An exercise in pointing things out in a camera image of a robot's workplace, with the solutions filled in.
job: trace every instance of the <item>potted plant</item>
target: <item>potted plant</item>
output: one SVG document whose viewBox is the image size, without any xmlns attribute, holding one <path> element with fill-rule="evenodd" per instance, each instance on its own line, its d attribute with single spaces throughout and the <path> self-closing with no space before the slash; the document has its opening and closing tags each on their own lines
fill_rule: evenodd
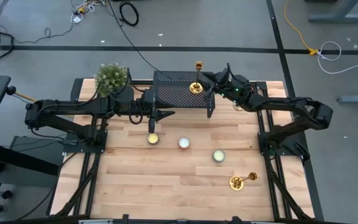
<svg viewBox="0 0 358 224">
<path fill-rule="evenodd" d="M 118 91 L 127 83 L 127 68 L 113 64 L 101 64 L 98 72 L 94 75 L 95 85 L 99 86 L 99 94 L 108 96 L 112 91 Z"/>
</svg>

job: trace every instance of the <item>gray floor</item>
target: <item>gray floor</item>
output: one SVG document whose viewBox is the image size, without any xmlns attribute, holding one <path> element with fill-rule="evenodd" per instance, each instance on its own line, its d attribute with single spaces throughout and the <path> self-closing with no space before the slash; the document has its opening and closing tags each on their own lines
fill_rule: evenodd
<svg viewBox="0 0 358 224">
<path fill-rule="evenodd" d="M 358 46 L 358 24 L 312 24 L 307 20 L 309 14 L 333 12 L 343 2 L 292 0 L 288 17 L 304 33 L 310 47 L 320 48 L 323 42 L 331 40 L 343 49 L 353 49 L 355 44 Z M 273 1 L 283 45 L 286 49 L 304 49 L 298 34 L 284 20 L 284 3 L 284 0 Z M 265 1 L 143 0 L 134 4 L 140 13 L 140 23 L 137 27 L 124 26 L 124 30 L 137 46 L 277 47 Z M 0 24 L 19 40 L 35 40 L 43 36 L 45 27 L 51 28 L 52 34 L 67 30 L 70 8 L 68 0 L 9 0 Z M 36 45 L 129 46 L 129 43 L 114 19 L 105 9 L 97 7 L 66 36 L 41 40 Z M 278 54 L 142 54 L 161 70 L 193 70 L 194 62 L 202 60 L 205 70 L 218 71 L 230 62 L 236 73 L 251 80 L 284 80 Z M 318 67 L 316 57 L 287 55 L 287 60 L 296 94 L 310 96 L 334 109 L 329 129 L 306 132 L 325 220 L 358 223 L 358 105 L 336 103 L 339 95 L 358 94 L 358 68 L 327 75 Z M 153 69 L 136 52 L 108 51 L 15 51 L 0 61 L 0 75 L 11 76 L 11 84 L 18 91 L 34 98 L 67 100 L 74 78 L 90 77 L 101 63 L 111 62 L 130 67 L 134 78 L 152 78 Z M 357 63 L 358 56 L 342 56 L 339 61 L 323 66 L 338 71 Z M 24 126 L 24 113 L 23 102 L 5 97 L 0 106 L 0 144 L 9 144 L 14 135 L 31 136 Z M 60 134 L 46 128 L 42 132 Z M 26 203 L 28 210 L 36 204 L 35 198 L 43 197 L 32 194 L 33 204 Z"/>
</svg>

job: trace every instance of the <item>wooden table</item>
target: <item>wooden table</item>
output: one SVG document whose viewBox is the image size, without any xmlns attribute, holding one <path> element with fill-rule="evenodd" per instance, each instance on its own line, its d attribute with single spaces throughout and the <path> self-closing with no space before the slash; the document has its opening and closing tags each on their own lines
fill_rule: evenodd
<svg viewBox="0 0 358 224">
<path fill-rule="evenodd" d="M 267 82 L 267 86 L 269 96 L 285 97 L 282 82 Z M 94 91 L 94 80 L 84 79 L 80 100 L 89 99 Z M 131 219 L 231 220 L 237 215 L 243 220 L 273 220 L 267 173 L 257 140 L 256 113 L 236 111 L 229 100 L 219 95 L 210 119 L 202 109 L 169 110 L 177 113 L 156 124 L 160 141 L 155 146 L 146 141 L 148 119 L 139 125 L 131 124 L 127 116 L 109 120 L 91 217 L 122 218 L 126 213 Z M 291 121 L 289 112 L 272 113 L 275 124 Z M 74 120 L 82 125 L 91 121 L 89 116 L 75 116 Z M 189 149 L 178 148 L 181 137 L 190 139 Z M 216 149 L 226 153 L 224 162 L 212 160 Z M 51 214 L 58 212 L 76 190 L 83 157 L 76 155 L 62 168 Z M 301 161 L 295 156 L 283 156 L 282 164 L 288 191 L 313 217 Z M 240 191 L 229 187 L 231 176 L 245 177 L 250 172 L 256 172 L 258 179 L 245 181 Z M 282 196 L 277 188 L 276 191 L 283 217 Z M 82 199 L 82 213 L 86 196 L 87 193 Z"/>
</svg>

